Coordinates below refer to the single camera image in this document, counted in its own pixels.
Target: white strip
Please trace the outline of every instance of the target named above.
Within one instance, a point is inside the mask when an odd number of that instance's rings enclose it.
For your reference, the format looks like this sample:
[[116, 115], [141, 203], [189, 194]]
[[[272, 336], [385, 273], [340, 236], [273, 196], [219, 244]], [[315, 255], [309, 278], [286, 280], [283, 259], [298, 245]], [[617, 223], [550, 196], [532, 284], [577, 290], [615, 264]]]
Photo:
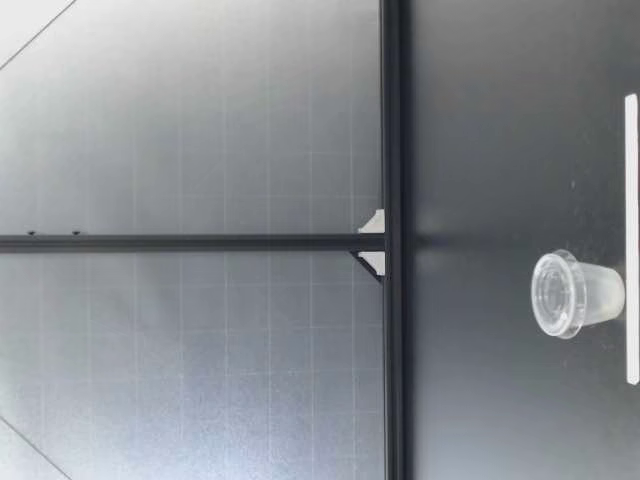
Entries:
[[627, 221], [627, 382], [640, 381], [640, 241], [638, 237], [638, 96], [624, 99]]

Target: table surface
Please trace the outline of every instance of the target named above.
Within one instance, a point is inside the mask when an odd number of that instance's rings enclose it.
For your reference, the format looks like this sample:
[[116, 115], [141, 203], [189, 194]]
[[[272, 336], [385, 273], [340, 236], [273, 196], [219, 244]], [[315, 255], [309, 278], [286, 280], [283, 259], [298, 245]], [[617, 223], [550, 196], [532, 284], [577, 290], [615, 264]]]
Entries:
[[536, 260], [624, 253], [624, 96], [635, 0], [407, 2], [413, 314], [409, 478], [637, 479], [624, 318], [548, 337]]

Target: grid pattern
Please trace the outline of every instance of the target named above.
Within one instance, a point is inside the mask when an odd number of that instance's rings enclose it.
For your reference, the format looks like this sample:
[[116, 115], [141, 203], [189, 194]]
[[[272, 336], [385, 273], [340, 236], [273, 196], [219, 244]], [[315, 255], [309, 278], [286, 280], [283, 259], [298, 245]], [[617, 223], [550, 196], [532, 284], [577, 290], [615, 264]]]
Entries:
[[381, 312], [347, 254], [0, 257], [0, 411], [77, 479], [382, 479]]
[[353, 231], [380, 202], [377, 8], [81, 2], [0, 76], [0, 233]]

